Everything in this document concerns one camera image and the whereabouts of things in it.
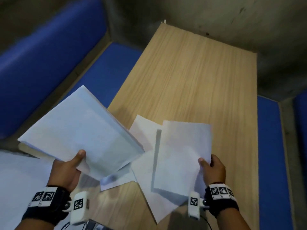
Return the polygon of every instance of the white paper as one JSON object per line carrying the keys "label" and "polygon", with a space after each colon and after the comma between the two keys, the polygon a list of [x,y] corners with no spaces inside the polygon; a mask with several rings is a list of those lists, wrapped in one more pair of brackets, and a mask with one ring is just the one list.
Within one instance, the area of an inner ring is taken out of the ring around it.
{"label": "white paper", "polygon": [[159,153],[161,125],[138,115],[130,128],[130,132],[144,146],[145,150],[141,157],[131,163],[131,167],[151,212],[156,222],[159,223],[165,216],[184,203],[187,198],[153,187],[155,162]]}
{"label": "white paper", "polygon": [[0,151],[0,226],[20,223],[34,194],[47,185],[52,163]]}
{"label": "white paper", "polygon": [[86,151],[78,169],[100,180],[140,156],[144,150],[107,109],[81,86],[19,139],[62,161]]}
{"label": "white paper", "polygon": [[111,189],[128,182],[136,182],[136,178],[131,169],[131,164],[128,164],[118,170],[116,173],[111,174],[100,180],[100,191]]}
{"label": "white paper", "polygon": [[203,197],[206,185],[197,160],[211,162],[211,141],[208,124],[163,121],[154,188]]}

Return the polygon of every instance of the sheet of paper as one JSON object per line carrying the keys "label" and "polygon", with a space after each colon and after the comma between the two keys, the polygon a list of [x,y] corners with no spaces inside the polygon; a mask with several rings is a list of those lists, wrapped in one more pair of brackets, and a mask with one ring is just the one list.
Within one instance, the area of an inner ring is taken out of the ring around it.
{"label": "sheet of paper", "polygon": [[62,161],[71,160],[84,149],[87,156],[78,169],[97,180],[117,172],[144,152],[141,144],[85,86],[18,140]]}
{"label": "sheet of paper", "polygon": [[165,216],[184,203],[187,198],[153,187],[161,125],[138,115],[130,128],[130,132],[144,146],[145,150],[141,157],[131,163],[131,167],[151,212],[156,222],[159,223]]}
{"label": "sheet of paper", "polygon": [[163,121],[154,188],[203,197],[206,185],[197,160],[211,162],[211,143],[208,124]]}
{"label": "sheet of paper", "polygon": [[0,151],[0,226],[12,230],[20,223],[34,194],[45,187],[52,163]]}
{"label": "sheet of paper", "polygon": [[136,178],[131,169],[131,165],[128,164],[118,170],[116,173],[111,174],[100,180],[100,191],[111,189],[113,187],[123,185],[128,182],[136,182]]}

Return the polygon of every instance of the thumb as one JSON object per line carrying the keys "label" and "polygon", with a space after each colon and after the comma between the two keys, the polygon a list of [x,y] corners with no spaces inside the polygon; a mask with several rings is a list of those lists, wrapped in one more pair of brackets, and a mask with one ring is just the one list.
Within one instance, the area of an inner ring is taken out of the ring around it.
{"label": "thumb", "polygon": [[81,149],[79,150],[77,155],[73,159],[71,159],[71,161],[69,162],[71,163],[72,166],[77,167],[81,163],[85,155],[86,155],[85,150]]}
{"label": "thumb", "polygon": [[208,167],[210,167],[210,165],[202,157],[198,159],[198,163],[203,169],[207,169]]}

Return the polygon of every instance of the blue cushion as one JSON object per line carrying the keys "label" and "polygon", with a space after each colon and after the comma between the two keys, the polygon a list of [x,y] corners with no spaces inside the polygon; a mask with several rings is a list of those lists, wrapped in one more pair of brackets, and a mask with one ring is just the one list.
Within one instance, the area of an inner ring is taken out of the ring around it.
{"label": "blue cushion", "polygon": [[305,187],[307,187],[307,91],[298,95],[294,99],[294,112],[297,125],[297,137],[304,170]]}
{"label": "blue cushion", "polygon": [[78,0],[1,55],[0,139],[18,129],[105,32],[101,0]]}
{"label": "blue cushion", "polygon": [[293,229],[277,102],[258,97],[259,219],[261,230]]}
{"label": "blue cushion", "polygon": [[141,51],[112,43],[67,96],[85,85],[108,108],[141,54]]}

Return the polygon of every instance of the wrist strap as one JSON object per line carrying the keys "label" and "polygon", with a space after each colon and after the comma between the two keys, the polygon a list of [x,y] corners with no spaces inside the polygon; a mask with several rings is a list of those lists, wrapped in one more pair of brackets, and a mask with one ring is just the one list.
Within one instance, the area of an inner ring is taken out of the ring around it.
{"label": "wrist strap", "polygon": [[28,205],[22,217],[24,219],[37,219],[49,222],[56,226],[68,215],[63,212],[66,203],[71,201],[70,193],[60,186],[46,186],[38,191]]}
{"label": "wrist strap", "polygon": [[211,184],[206,188],[205,194],[206,205],[209,212],[217,218],[222,210],[235,208],[239,210],[237,200],[232,190],[225,184]]}

